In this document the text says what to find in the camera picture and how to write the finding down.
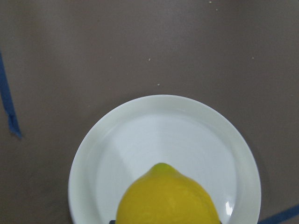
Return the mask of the white plate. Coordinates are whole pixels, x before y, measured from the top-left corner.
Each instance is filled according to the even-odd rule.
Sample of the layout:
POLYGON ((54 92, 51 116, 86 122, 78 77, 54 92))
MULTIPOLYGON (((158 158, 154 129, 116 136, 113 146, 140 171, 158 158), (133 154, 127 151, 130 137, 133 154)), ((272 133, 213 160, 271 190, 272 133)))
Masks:
POLYGON ((258 222, 260 177, 238 130, 196 100, 153 95, 116 107, 84 137, 69 176, 73 223, 114 220, 125 190, 160 162, 197 181, 222 223, 258 222))

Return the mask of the yellow lemon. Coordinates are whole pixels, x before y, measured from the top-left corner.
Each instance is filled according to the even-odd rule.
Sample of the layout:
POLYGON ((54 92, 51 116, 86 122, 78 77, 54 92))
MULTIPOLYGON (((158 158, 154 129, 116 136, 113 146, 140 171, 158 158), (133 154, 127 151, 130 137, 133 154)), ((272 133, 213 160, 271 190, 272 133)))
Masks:
POLYGON ((154 165, 125 191, 117 224, 219 224, 207 191, 166 163, 154 165))

